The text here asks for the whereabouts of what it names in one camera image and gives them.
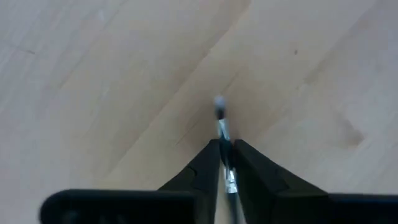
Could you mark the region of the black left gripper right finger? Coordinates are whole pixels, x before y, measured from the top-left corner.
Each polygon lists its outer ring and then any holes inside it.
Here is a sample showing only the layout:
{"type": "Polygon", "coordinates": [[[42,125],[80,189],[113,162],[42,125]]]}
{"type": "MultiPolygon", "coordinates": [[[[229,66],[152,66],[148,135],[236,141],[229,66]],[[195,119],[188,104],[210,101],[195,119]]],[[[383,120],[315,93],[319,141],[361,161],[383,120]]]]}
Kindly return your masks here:
{"type": "Polygon", "coordinates": [[[396,195],[328,193],[240,139],[233,157],[247,223],[397,223],[396,195]]]}

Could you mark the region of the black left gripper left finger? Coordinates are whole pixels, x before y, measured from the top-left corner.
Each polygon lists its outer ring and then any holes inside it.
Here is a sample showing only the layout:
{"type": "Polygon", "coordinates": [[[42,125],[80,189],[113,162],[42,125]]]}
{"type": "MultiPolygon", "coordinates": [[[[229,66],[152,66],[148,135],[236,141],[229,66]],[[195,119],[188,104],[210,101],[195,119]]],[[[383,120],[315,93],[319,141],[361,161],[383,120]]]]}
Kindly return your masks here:
{"type": "Polygon", "coordinates": [[[68,189],[49,196],[41,223],[213,223],[219,142],[209,143],[157,190],[68,189]]]}

